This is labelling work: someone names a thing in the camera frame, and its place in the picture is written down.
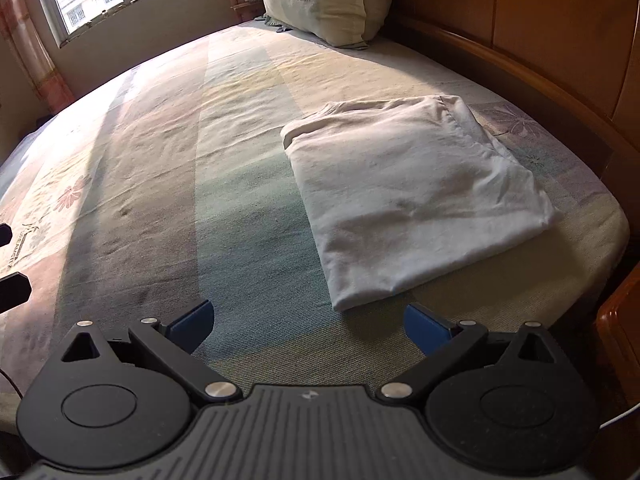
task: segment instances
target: wooden cabinet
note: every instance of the wooden cabinet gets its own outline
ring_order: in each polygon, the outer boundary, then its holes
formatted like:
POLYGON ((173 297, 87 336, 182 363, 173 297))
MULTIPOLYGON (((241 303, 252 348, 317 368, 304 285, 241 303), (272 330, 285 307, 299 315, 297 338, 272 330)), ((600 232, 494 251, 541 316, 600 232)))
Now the wooden cabinet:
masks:
POLYGON ((640 402, 640 264, 600 307, 596 326, 626 400, 640 402))

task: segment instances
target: white towel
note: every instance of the white towel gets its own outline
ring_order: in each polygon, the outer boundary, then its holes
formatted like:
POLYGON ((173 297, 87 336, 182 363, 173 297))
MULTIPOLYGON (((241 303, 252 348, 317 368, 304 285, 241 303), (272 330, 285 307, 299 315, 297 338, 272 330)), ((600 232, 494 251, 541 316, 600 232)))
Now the white towel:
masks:
POLYGON ((336 310, 500 253, 558 214, 457 96, 329 103, 280 135, 336 310))

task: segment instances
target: ridged black surface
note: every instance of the ridged black surface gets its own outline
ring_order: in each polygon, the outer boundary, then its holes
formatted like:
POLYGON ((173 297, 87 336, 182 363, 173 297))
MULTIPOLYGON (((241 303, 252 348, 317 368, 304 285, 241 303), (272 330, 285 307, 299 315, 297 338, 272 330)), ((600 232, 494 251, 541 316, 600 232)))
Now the ridged black surface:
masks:
MULTIPOLYGON (((24 480, 87 475, 33 468, 24 480)), ((336 480, 498 478, 436 447, 418 416, 383 406, 362 386, 257 385, 243 402, 201 412, 187 436, 151 463, 104 480, 336 480)), ((553 479, 585 480, 573 468, 553 479)))

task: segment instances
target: bed sheet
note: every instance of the bed sheet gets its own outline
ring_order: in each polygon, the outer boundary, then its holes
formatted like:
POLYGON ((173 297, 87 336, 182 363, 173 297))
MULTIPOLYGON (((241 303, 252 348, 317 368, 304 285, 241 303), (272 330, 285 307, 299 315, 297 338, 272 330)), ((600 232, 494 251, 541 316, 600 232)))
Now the bed sheet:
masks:
MULTIPOLYGON (((105 332, 209 298, 197 357, 239 383, 367 383, 421 358, 402 311, 421 301, 492 330, 549 325, 592 298, 628 239, 597 177, 514 105, 379 38, 337 50, 245 23, 139 65, 27 137, 0 170, 2 275, 30 301, 0 316, 0 365, 22 389, 81 319, 105 332), (279 132, 328 101, 460 95, 540 180, 562 221, 503 254, 345 313, 326 283, 279 132)), ((0 429, 17 397, 0 390, 0 429)))

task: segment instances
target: blue gripper pad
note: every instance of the blue gripper pad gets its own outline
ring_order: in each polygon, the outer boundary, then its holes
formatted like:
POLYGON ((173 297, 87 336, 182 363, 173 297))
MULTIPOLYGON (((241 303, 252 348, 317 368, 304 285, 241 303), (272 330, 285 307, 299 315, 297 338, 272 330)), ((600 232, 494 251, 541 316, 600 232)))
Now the blue gripper pad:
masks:
POLYGON ((213 305, 207 300, 172 320, 164 336, 187 354, 192 354, 213 330, 213 305))
POLYGON ((412 304, 408 304, 404 310, 404 333, 425 355, 451 340, 450 329, 453 326, 445 320, 428 316, 412 304))

